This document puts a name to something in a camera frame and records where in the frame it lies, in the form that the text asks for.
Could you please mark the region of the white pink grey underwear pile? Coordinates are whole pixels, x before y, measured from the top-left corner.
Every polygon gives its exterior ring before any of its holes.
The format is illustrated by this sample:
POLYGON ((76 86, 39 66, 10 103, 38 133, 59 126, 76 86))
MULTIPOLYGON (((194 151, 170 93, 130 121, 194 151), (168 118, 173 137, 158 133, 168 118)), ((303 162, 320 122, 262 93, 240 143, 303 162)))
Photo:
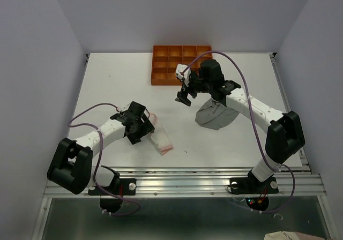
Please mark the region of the white pink grey underwear pile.
POLYGON ((150 113, 149 121, 154 126, 154 131, 148 137, 155 149, 163 156, 174 149, 173 144, 156 114, 150 113))

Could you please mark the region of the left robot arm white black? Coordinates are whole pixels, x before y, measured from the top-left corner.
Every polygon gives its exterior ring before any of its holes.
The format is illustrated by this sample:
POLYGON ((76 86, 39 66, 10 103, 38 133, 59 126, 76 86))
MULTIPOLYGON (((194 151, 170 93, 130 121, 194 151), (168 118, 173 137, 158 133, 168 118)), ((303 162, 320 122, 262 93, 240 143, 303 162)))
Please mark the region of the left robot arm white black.
POLYGON ((135 145, 155 130, 146 107, 134 101, 100 127, 90 123, 73 125, 70 122, 68 125, 70 128, 78 126, 90 126, 94 130, 77 139, 62 139, 47 171, 48 180, 73 194, 80 194, 90 186, 96 174, 92 169, 93 158, 102 156, 108 145, 123 138, 135 145))

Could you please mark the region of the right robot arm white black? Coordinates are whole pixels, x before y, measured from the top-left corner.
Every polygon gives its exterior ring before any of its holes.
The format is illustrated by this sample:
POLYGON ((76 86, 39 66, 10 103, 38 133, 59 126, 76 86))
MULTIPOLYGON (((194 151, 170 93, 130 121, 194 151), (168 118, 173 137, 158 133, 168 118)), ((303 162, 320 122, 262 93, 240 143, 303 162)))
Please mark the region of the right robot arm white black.
POLYGON ((263 157, 247 178, 247 187, 258 192, 266 185, 281 165, 305 144, 300 118, 297 113, 282 112, 252 97, 238 83, 226 80, 220 64, 214 60, 202 62, 198 72, 178 64, 176 78, 182 82, 176 101, 191 105, 188 96, 199 93, 211 97, 196 112, 196 123, 204 128, 219 130, 231 124, 241 114, 266 133, 263 157))

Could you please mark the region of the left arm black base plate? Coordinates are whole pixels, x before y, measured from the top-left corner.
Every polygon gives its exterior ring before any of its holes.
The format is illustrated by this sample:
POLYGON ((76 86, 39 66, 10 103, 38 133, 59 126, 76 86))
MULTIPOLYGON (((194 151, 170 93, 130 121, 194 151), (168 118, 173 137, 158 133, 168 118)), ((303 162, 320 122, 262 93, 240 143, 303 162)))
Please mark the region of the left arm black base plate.
MULTIPOLYGON (((136 194, 136 185, 137 180, 135 178, 117 178, 113 179, 109 186, 103 186, 102 188, 116 196, 134 196, 136 194)), ((109 194, 96 187, 94 190, 88 190, 88 195, 108 196, 109 194)))

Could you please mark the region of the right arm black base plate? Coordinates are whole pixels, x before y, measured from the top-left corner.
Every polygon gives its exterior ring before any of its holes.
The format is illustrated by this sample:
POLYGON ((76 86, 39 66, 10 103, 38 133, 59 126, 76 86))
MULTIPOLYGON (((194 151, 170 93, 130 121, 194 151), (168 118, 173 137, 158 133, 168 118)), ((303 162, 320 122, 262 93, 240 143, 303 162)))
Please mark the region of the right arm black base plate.
POLYGON ((250 177, 231 178, 227 189, 231 194, 235 195, 260 195, 261 193, 265 193, 265 190, 267 194, 279 193, 278 184, 274 177, 271 177, 264 182, 260 182, 259 180, 250 177))

